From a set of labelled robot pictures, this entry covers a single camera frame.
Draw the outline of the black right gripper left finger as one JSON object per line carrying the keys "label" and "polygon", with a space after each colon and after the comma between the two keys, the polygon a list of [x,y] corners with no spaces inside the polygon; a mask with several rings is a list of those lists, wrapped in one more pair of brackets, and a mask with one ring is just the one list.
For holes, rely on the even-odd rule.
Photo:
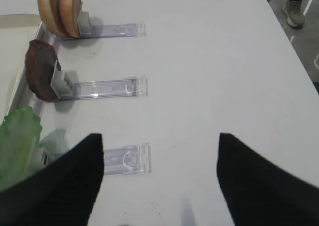
{"label": "black right gripper left finger", "polygon": [[0,193],[2,226],[85,226],[104,175],[102,135]]}

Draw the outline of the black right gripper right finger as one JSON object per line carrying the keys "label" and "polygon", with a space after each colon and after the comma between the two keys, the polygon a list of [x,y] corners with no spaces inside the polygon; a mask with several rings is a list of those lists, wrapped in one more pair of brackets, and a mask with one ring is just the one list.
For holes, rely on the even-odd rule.
{"label": "black right gripper right finger", "polygon": [[319,189],[229,133],[219,136],[219,186],[236,226],[317,226]]}

